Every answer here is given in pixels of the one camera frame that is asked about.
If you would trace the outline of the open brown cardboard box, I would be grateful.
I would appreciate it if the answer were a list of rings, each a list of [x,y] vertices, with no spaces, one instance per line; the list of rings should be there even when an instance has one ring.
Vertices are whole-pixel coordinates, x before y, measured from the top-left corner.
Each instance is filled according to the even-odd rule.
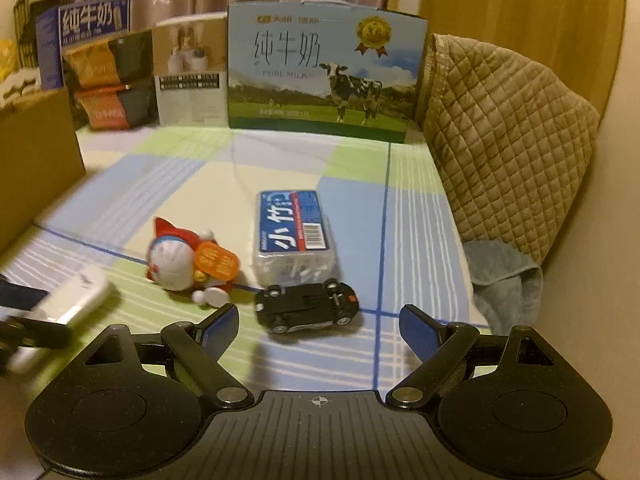
[[[1,247],[85,174],[67,90],[33,93],[3,107]]]

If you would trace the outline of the red instant noodle bowl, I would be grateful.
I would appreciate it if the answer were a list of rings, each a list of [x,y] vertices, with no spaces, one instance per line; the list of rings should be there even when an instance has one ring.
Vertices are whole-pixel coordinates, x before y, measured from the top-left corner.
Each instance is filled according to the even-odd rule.
[[[74,97],[93,130],[129,130],[157,120],[152,79],[76,91]]]

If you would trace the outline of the tan shipping cardboard box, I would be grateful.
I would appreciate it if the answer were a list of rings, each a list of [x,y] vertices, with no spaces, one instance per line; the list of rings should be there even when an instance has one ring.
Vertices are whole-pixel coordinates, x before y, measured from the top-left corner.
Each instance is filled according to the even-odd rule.
[[[12,102],[41,91],[40,70],[21,68],[10,73],[0,84],[0,107],[5,108]]]

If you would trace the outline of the blue tissue pack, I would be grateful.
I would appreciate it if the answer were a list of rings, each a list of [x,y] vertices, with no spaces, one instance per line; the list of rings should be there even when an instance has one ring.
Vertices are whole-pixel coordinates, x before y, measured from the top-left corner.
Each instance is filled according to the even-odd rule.
[[[253,270],[260,286],[321,283],[336,269],[335,244],[316,191],[257,194]]]

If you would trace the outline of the Doraemon toy figure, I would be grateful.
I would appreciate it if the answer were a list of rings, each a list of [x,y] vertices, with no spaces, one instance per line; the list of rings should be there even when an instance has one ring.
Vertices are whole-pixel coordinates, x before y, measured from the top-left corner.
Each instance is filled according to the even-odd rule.
[[[220,308],[230,301],[240,259],[223,248],[211,230],[201,233],[154,219],[154,238],[146,252],[146,278],[168,290],[188,292],[194,304]]]

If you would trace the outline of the grey blue towel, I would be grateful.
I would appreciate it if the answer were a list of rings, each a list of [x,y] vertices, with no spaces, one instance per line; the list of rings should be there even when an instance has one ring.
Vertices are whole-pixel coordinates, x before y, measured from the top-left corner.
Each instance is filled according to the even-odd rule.
[[[498,240],[463,244],[473,302],[491,333],[506,336],[515,325],[533,325],[541,307],[544,274],[528,255]]]

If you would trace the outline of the checkered table cloth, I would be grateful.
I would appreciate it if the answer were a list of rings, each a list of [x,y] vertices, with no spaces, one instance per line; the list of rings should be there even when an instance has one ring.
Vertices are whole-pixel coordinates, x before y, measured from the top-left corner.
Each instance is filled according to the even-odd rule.
[[[105,326],[155,333],[207,309],[146,276],[145,256],[163,218],[212,230],[240,260],[232,299],[240,331],[222,365],[254,391],[387,391],[416,358],[399,312],[414,304],[439,321],[487,323],[471,299],[469,271],[430,151],[403,144],[283,131],[141,128],[79,133],[87,177],[39,216],[1,258],[10,281],[53,290],[84,266],[100,266],[113,291],[80,332]],[[330,266],[356,292],[348,323],[288,334],[257,321],[266,284],[254,252],[283,257],[314,248],[290,273]]]

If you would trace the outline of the black toy car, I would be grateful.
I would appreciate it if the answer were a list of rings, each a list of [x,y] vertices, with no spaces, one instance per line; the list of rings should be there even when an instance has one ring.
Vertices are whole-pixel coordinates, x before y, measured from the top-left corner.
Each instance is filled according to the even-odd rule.
[[[329,278],[323,283],[270,285],[255,295],[254,311],[262,327],[282,335],[348,325],[360,311],[360,303],[349,285]]]

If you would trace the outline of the light blue milk box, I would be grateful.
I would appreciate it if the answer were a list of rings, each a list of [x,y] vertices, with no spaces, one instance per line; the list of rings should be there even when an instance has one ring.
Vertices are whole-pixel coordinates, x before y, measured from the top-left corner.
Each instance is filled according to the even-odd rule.
[[[427,29],[425,18],[361,4],[232,3],[229,124],[404,142]]]

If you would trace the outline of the yellow plastic bag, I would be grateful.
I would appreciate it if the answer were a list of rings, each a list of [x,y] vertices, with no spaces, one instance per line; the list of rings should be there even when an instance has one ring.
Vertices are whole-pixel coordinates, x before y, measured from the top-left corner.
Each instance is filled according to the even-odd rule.
[[[17,47],[13,40],[0,40],[0,81],[3,82],[20,68]]]

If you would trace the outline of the white product box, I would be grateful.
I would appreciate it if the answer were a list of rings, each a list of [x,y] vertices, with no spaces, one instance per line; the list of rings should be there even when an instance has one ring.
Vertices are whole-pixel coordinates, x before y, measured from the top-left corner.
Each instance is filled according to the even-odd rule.
[[[152,28],[160,125],[228,125],[228,24],[224,12],[176,16]]]

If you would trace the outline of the dark blue milk carton box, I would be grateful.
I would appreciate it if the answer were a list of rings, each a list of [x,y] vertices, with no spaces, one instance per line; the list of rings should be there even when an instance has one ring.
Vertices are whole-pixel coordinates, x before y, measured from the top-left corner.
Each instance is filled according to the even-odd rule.
[[[131,0],[80,0],[54,6],[36,19],[43,90],[64,86],[63,54],[88,42],[130,31]]]

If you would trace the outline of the quilted beige cushion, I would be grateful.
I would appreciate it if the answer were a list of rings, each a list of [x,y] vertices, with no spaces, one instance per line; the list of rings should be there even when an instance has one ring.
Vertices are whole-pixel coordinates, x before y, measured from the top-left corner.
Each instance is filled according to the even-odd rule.
[[[544,262],[587,172],[597,109],[525,55],[435,34],[416,119],[462,240]]]

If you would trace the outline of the black folding hand cart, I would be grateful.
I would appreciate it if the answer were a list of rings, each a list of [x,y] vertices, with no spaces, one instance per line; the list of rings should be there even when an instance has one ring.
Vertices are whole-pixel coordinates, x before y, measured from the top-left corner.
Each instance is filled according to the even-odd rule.
[[[13,8],[18,62],[21,68],[37,68],[37,18],[72,0],[17,0]]]

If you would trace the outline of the white power adapter plug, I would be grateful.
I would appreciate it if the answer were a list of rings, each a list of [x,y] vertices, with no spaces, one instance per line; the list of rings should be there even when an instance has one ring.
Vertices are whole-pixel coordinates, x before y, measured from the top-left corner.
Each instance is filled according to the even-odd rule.
[[[111,290],[110,281],[102,268],[90,264],[69,278],[44,298],[32,316],[8,318],[32,318],[33,320],[63,324],[72,331],[104,303]],[[14,352],[1,350],[1,370],[23,375],[40,361],[49,349],[18,347]]]

